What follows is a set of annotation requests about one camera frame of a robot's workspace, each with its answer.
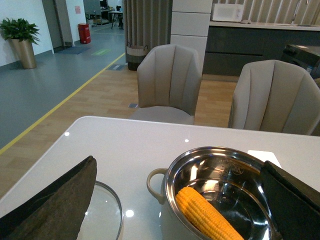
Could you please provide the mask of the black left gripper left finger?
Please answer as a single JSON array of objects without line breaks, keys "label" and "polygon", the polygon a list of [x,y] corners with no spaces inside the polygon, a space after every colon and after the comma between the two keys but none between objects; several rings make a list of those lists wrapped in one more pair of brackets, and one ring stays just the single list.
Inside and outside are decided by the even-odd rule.
[{"label": "black left gripper left finger", "polygon": [[91,202],[97,161],[88,156],[0,219],[2,240],[75,240]]}]

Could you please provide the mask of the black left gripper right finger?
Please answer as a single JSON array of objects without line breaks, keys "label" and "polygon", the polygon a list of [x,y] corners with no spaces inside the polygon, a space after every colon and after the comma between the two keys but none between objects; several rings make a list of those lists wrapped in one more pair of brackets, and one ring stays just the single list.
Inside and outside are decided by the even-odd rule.
[{"label": "black left gripper right finger", "polygon": [[270,161],[260,175],[271,214],[284,240],[320,238],[320,192]]}]

